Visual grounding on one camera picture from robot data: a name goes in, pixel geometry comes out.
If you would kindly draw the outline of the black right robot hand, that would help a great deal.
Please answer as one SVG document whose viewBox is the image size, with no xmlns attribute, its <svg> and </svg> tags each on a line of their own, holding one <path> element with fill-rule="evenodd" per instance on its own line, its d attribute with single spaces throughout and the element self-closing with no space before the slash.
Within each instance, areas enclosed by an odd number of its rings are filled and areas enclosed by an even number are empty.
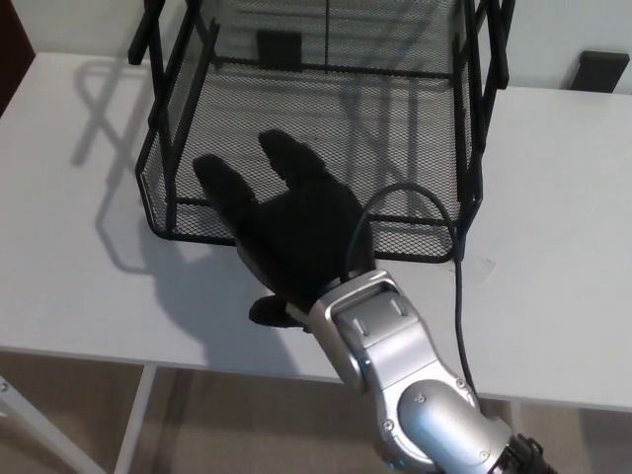
<svg viewBox="0 0 632 474">
<path fill-rule="evenodd" d="M 283 194 L 257 200 L 242 176 L 215 155 L 198 157 L 194 172 L 211 206 L 232 233 L 240 258 L 269 291 L 249 310 L 261 326 L 301 328 L 286 310 L 308 313 L 344 272 L 363 274 L 376 267 L 372 232 L 363 226 L 351 241 L 362 206 L 307 144 L 280 129 L 259 134 Z"/>
</svg>

